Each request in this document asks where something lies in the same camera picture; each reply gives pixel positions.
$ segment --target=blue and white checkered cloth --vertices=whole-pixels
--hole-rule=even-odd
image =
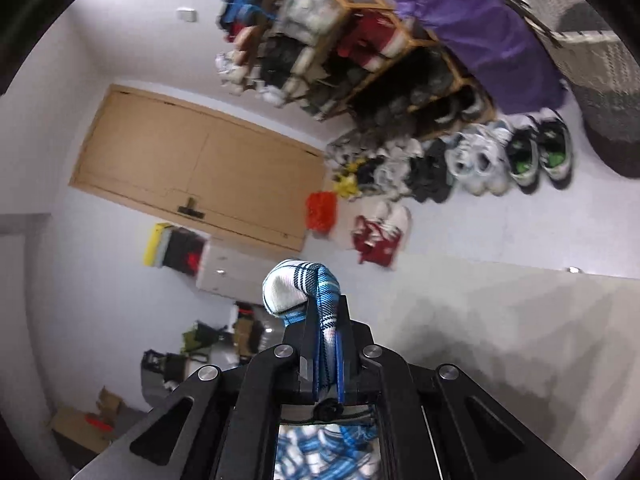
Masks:
[[[369,480],[380,450],[375,426],[281,426],[274,480]]]
[[[316,394],[326,393],[337,380],[335,327],[340,284],[323,264],[284,260],[262,283],[262,300],[267,311],[282,318],[285,325],[305,319],[305,302],[315,298],[320,323],[319,349],[314,377]]]

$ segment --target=wall switch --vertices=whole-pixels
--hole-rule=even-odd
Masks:
[[[184,22],[194,23],[198,21],[198,11],[196,9],[189,9],[188,7],[179,7],[175,11],[179,20]]]

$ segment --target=wooden shoe rack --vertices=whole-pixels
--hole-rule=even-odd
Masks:
[[[262,10],[263,13],[260,13],[257,19],[258,31],[256,34],[256,41],[254,41],[254,46],[252,46],[251,51],[248,56],[248,72],[251,73],[252,69],[258,58],[258,48],[259,45],[264,41],[264,39],[270,33],[270,19],[269,15],[273,15],[278,10],[278,2],[281,0],[263,0],[262,1]],[[318,43],[315,46],[316,54],[314,56],[314,60],[311,66],[319,66],[325,62],[328,54],[331,52],[332,48],[335,46],[335,43],[338,41],[340,37],[340,32],[347,20],[350,16],[362,9],[370,9],[370,10],[378,10],[382,12],[393,22],[396,28],[405,35],[406,37],[406,46],[404,50],[398,54],[397,56],[391,59],[385,59],[383,61],[382,66],[375,72],[369,73],[366,78],[361,81],[351,92],[347,95],[343,100],[338,102],[332,111],[324,117],[324,120],[341,115],[350,110],[350,101],[360,92],[362,92],[366,87],[372,84],[375,80],[377,80],[380,76],[383,75],[387,70],[389,70],[393,65],[398,63],[400,60],[405,58],[409,53],[411,53],[416,48],[424,48],[428,46],[439,46],[440,41],[436,37],[436,35],[430,30],[422,30],[421,33],[425,35],[424,39],[418,39],[414,37],[411,32],[409,25],[402,20],[400,20],[395,12],[394,8],[390,6],[385,0],[335,0],[341,7],[342,12],[338,19],[335,22],[335,25],[332,31],[329,34],[326,34],[324,37],[320,38]],[[437,101],[438,99],[445,98],[450,96],[451,94],[459,91],[464,86],[476,86],[480,88],[480,84],[476,81],[472,76],[464,77],[461,75],[461,71],[458,68],[459,63],[452,58],[452,55],[447,51],[446,48],[442,49],[442,56],[444,61],[447,63],[450,72],[453,74],[453,82],[448,89],[448,91],[442,96],[433,96],[429,101],[427,101],[422,107],[426,106],[428,103]],[[495,117],[495,109],[490,101],[490,98],[486,94],[486,92],[482,91],[481,94],[486,99],[486,110],[484,115],[475,122],[488,122]],[[408,113],[417,112],[421,107],[417,107],[415,105],[411,105],[408,107]],[[464,126],[461,121],[457,121],[451,128],[446,131],[437,131],[437,132],[429,132],[422,136],[423,139],[433,139],[449,133],[449,131],[457,131],[462,126]]]

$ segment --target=purple cloth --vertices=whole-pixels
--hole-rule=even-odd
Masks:
[[[524,20],[503,0],[395,0],[401,18],[436,33],[505,114],[555,110],[558,69]]]

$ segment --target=knitted basket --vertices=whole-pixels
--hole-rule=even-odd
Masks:
[[[594,150],[619,174],[640,177],[640,66],[632,54],[584,0],[521,3],[545,25],[528,20],[572,86]]]

